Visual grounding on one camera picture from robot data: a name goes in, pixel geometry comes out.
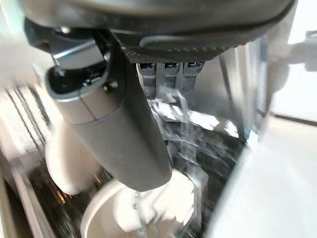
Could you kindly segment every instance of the rubber grip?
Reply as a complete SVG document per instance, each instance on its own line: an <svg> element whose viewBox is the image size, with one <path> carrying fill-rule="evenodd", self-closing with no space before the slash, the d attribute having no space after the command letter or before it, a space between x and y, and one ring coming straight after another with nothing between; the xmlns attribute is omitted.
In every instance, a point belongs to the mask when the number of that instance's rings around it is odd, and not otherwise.
<svg viewBox="0 0 317 238"><path fill-rule="evenodd" d="M71 127L117 180L134 190L146 191L170 180L170 158L136 67L127 63L125 69L126 89L121 106L97 121Z"/></svg>

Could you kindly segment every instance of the screw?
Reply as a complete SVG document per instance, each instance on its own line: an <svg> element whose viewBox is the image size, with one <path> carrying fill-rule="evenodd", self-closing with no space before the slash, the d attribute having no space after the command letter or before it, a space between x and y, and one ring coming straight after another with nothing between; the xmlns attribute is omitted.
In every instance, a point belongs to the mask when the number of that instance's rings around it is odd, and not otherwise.
<svg viewBox="0 0 317 238"><path fill-rule="evenodd" d="M70 28L67 26L61 26L60 30L62 31L62 33L64 34L68 34L70 32Z"/></svg>
<svg viewBox="0 0 317 238"><path fill-rule="evenodd" d="M65 71L64 71L63 69L61 69L60 66L56 66L56 67L55 67L55 72L56 72L59 76L61 76L61 77L64 77L64 76L65 76Z"/></svg>
<svg viewBox="0 0 317 238"><path fill-rule="evenodd" d="M111 57L111 52L110 52L110 51L107 51L107 52L104 54L104 59L105 59L105 61L109 62L109 61L110 61L110 57Z"/></svg>
<svg viewBox="0 0 317 238"><path fill-rule="evenodd" d="M117 87L118 87L118 83L116 81L114 81L114 82L111 82L111 83L107 83L104 86L104 90L105 90L106 93L110 93L113 90L115 90Z"/></svg>

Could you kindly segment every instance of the stainless steel surface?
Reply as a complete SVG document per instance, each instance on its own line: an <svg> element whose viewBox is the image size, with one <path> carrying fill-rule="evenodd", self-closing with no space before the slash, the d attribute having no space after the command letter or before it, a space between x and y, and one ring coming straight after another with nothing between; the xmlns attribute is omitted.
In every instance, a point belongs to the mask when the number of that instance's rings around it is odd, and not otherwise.
<svg viewBox="0 0 317 238"><path fill-rule="evenodd" d="M52 57L55 63L63 69L84 68L104 60L95 40L65 49L62 52L53 52Z"/></svg>
<svg viewBox="0 0 317 238"><path fill-rule="evenodd" d="M20 224L15 224L11 210L10 200L5 181L0 174L0 237L18 238L18 228Z"/></svg>
<svg viewBox="0 0 317 238"><path fill-rule="evenodd" d="M231 119L242 139L265 113L266 49L266 36L230 49L207 62L196 79L195 108Z"/></svg>
<svg viewBox="0 0 317 238"><path fill-rule="evenodd" d="M37 238L56 237L28 179L16 169L12 170L12 174L33 236Z"/></svg>
<svg viewBox="0 0 317 238"><path fill-rule="evenodd" d="M157 98L148 101L164 139L169 146L175 147L173 167L186 173L195 184L195 216L181 234L199 237L216 207L243 143L235 133L226 131L228 124L234 127L232 122L191 110L190 99L178 89L160 88Z"/></svg>

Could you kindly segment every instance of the textured rubber surface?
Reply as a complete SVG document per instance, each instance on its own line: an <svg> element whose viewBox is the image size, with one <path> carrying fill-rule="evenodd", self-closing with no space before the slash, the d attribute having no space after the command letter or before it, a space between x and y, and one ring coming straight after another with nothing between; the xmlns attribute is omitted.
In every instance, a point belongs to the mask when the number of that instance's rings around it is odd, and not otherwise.
<svg viewBox="0 0 317 238"><path fill-rule="evenodd" d="M136 67L129 64L119 50L118 53L120 57L113 61L118 67L114 68L126 77L122 104L97 121L71 127L115 179L143 192L170 180L170 158L143 94ZM109 76L112 77L118 78L120 74Z"/></svg>
<svg viewBox="0 0 317 238"><path fill-rule="evenodd" d="M194 62L208 61L222 54L228 48L186 48L156 50L142 47L126 48L124 50L131 63L159 63L159 62Z"/></svg>
<svg viewBox="0 0 317 238"><path fill-rule="evenodd" d="M253 26L247 29L222 31L206 31L181 36L154 36L153 42L143 43L141 46L122 49L131 63L159 63L159 62L204 62L212 60L230 48L255 40L270 30L272 26L284 18L294 2L278 16L266 24Z"/></svg>

